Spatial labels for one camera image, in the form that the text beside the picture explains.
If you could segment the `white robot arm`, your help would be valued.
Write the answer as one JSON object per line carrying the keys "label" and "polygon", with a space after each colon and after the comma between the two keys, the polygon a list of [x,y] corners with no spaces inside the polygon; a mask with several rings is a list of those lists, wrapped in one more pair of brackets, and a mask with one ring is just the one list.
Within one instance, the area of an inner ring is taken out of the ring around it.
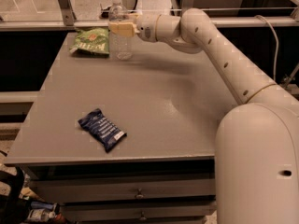
{"label": "white robot arm", "polygon": [[204,51],[237,102],[215,143],[218,224],[299,224],[299,101],[236,48],[208,15],[130,14],[117,35]]}

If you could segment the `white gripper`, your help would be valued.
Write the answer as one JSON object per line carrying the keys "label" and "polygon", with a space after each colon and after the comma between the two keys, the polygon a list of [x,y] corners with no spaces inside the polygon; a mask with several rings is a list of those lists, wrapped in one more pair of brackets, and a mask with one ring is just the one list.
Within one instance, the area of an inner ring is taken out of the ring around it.
{"label": "white gripper", "polygon": [[157,23],[159,15],[140,15],[130,13],[129,20],[136,20],[136,25],[130,21],[111,21],[108,24],[109,30],[116,35],[123,37],[133,37],[135,34],[147,42],[157,42]]}

